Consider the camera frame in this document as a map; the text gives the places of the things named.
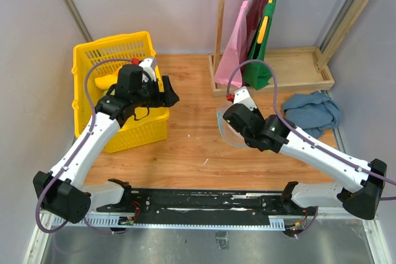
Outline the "clear zip top bag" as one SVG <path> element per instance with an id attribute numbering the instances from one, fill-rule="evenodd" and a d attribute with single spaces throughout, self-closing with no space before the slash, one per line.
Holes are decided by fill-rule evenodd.
<path id="1" fill-rule="evenodd" d="M 223 118 L 224 113 L 230 106 L 230 102 L 227 101 L 217 107 L 216 115 L 220 135 L 222 136 L 222 139 L 231 146 L 247 148 L 248 146 L 245 144 L 242 136 L 237 133 L 237 131 L 235 131 Z"/>

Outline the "yellow plastic basket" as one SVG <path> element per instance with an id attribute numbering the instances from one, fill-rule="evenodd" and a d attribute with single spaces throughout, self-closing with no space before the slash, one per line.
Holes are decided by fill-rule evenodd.
<path id="1" fill-rule="evenodd" d="M 105 59 L 137 58 L 143 60 L 156 56 L 149 32 L 120 34 L 101 38 L 74 47 L 74 131 L 79 137 L 88 124 L 92 110 L 85 94 L 84 82 L 88 71 Z M 122 129 L 104 148 L 106 153 L 114 153 L 134 147 L 161 141 L 168 136 L 167 121 L 170 116 L 168 108 L 137 108 L 137 120 L 129 118 Z"/>

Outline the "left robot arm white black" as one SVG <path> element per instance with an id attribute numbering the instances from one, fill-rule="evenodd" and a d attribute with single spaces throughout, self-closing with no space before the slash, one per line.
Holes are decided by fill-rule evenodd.
<path id="1" fill-rule="evenodd" d="M 167 76 L 157 77 L 157 62 L 145 58 L 138 65 L 127 61 L 106 95 L 91 104 L 92 116 L 80 137 L 50 171 L 39 171 L 33 178 L 38 197 L 36 223 L 42 231 L 40 210 L 46 210 L 67 223 L 78 223 L 98 207 L 112 205 L 120 212 L 132 206 L 126 193 L 128 184 L 114 179 L 98 186 L 84 187 L 85 177 L 102 149 L 124 126 L 137 108 L 170 108 L 178 101 Z"/>

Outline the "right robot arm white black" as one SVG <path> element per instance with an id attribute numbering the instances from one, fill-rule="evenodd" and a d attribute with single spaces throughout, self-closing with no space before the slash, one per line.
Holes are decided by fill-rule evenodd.
<path id="1" fill-rule="evenodd" d="M 281 209 L 289 215 L 303 208 L 342 207 L 361 219 L 374 219 L 382 196 L 387 165 L 348 156 L 318 140 L 281 116 L 264 118 L 258 109 L 231 105 L 222 119 L 249 148 L 270 150 L 300 160 L 330 176 L 333 183 L 287 183 Z"/>

